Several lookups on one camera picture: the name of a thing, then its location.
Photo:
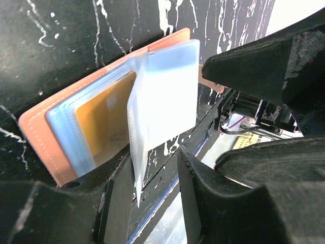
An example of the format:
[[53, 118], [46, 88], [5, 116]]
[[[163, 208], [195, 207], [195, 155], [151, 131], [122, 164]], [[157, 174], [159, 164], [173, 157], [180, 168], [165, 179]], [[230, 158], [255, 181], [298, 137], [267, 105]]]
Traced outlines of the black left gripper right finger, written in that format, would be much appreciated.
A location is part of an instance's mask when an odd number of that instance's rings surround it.
[[247, 188], [186, 147], [177, 157], [188, 243], [324, 243], [324, 183]]

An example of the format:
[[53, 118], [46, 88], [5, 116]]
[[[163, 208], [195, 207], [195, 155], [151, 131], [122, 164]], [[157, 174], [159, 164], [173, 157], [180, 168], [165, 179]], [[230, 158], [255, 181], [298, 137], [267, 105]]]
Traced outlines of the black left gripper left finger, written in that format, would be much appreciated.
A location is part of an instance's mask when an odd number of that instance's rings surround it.
[[134, 190], [130, 152], [61, 188], [1, 182], [1, 243], [126, 243]]

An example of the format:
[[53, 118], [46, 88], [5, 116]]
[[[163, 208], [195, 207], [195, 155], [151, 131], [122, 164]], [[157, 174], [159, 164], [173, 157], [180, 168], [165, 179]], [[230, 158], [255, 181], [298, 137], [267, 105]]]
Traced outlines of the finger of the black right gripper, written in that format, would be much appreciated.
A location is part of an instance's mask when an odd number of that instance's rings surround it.
[[202, 76], [273, 104], [324, 93], [324, 9], [207, 59]]
[[255, 188], [277, 181], [323, 181], [324, 137], [300, 137], [257, 143], [223, 153], [214, 170]]

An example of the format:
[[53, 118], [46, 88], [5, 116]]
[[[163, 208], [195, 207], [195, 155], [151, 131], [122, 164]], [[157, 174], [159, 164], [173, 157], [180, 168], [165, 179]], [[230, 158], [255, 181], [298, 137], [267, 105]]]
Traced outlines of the pink leather card holder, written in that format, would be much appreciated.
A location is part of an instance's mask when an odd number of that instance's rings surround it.
[[200, 42], [183, 28], [24, 112], [18, 125], [59, 186], [130, 146], [136, 185], [147, 154], [198, 122]]

